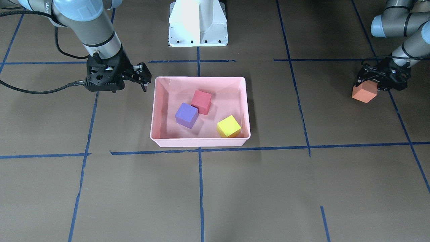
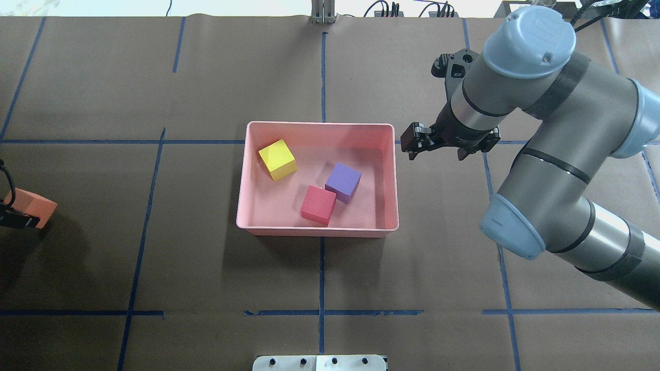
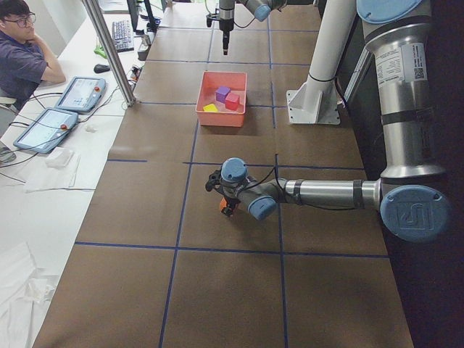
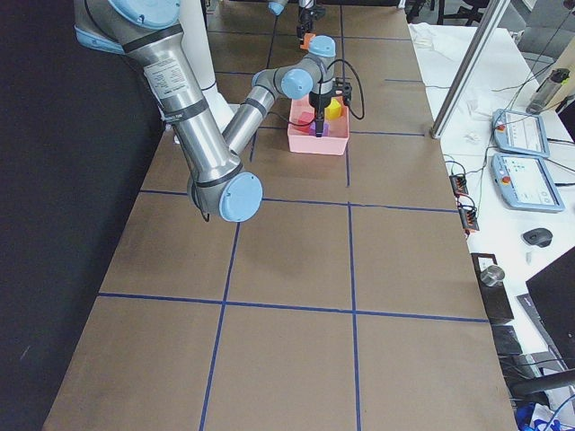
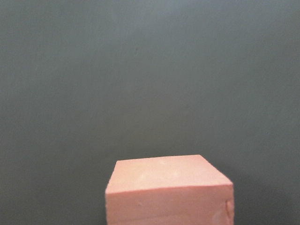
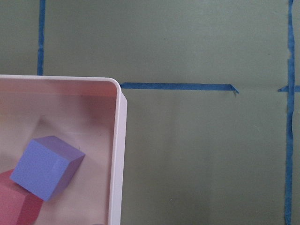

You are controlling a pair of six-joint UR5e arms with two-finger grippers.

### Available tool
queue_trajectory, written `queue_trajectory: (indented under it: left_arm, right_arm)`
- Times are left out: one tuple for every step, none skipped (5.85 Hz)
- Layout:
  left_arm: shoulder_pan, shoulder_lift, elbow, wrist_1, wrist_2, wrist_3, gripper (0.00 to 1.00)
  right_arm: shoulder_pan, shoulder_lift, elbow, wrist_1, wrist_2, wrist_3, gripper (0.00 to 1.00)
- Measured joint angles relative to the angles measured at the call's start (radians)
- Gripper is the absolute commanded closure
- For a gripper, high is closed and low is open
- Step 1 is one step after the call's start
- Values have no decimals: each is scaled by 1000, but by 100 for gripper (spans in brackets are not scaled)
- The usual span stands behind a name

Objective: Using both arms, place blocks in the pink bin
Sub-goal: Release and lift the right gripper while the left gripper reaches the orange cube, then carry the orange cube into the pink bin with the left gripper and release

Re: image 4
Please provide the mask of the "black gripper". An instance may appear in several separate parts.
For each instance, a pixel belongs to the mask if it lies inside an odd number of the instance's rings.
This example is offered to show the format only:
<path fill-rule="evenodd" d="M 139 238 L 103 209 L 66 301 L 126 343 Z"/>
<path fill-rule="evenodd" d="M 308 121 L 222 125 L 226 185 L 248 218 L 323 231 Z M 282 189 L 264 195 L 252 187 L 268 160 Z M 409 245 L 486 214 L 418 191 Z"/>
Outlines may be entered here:
<path fill-rule="evenodd" d="M 308 27 L 312 27 L 314 21 L 320 20 L 324 17 L 324 7 L 320 4 L 306 4 L 298 6 L 298 18 L 296 27 L 296 35 L 298 43 L 300 44 L 304 34 L 310 32 Z"/>
<path fill-rule="evenodd" d="M 315 110 L 314 122 L 318 128 L 316 133 L 321 135 L 324 123 L 324 110 L 330 105 L 332 98 L 342 97 L 343 104 L 349 106 L 352 97 L 351 83 L 341 77 L 335 77 L 329 82 L 319 83 L 315 91 L 308 94 L 308 102 Z"/>

